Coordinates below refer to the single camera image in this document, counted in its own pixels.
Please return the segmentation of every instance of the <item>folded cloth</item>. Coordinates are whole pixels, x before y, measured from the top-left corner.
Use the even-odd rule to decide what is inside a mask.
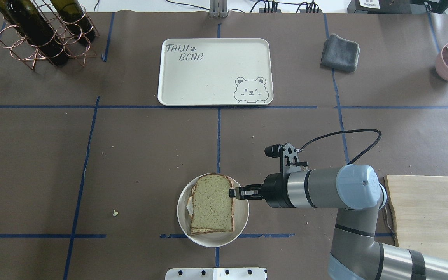
[[[320,63],[337,70],[353,72],[359,60],[359,44],[331,34],[324,42]]]

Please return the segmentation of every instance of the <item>metal bracket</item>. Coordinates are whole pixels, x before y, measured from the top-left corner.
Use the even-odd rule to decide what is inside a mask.
[[[210,0],[210,17],[227,18],[229,14],[228,0]]]
[[[295,163],[298,163],[298,154],[297,150],[291,143],[286,143],[283,145],[283,148],[280,150],[281,155],[281,175],[286,180],[288,174],[293,172],[302,171],[302,167],[296,166]]]
[[[267,280],[265,268],[169,269],[165,280]]]

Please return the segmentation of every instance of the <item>wooden cutting board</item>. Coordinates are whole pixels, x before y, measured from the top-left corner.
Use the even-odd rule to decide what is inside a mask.
[[[448,259],[448,177],[387,175],[397,246]]]

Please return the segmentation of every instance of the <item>white plate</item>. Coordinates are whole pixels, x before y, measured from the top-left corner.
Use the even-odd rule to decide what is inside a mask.
[[[177,202],[177,220],[179,225],[183,230],[184,234],[191,239],[196,244],[205,247],[220,247],[231,243],[236,239],[245,229],[247,222],[249,221],[249,201],[234,199],[234,231],[233,232],[212,232],[206,234],[196,234],[191,235],[191,218],[188,214],[188,209],[186,209],[186,204],[188,203],[188,198],[191,195],[191,188],[196,184],[198,178],[206,174],[200,175],[195,179],[192,179],[185,188],[183,189],[179,200]],[[240,184],[228,176],[228,178],[233,182],[234,187],[240,187]]]
[[[269,43],[259,38],[167,39],[158,101],[166,106],[271,103]]]

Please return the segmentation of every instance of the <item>white label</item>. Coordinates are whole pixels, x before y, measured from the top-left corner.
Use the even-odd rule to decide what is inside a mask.
[[[371,9],[379,9],[379,0],[359,0],[361,6]]]

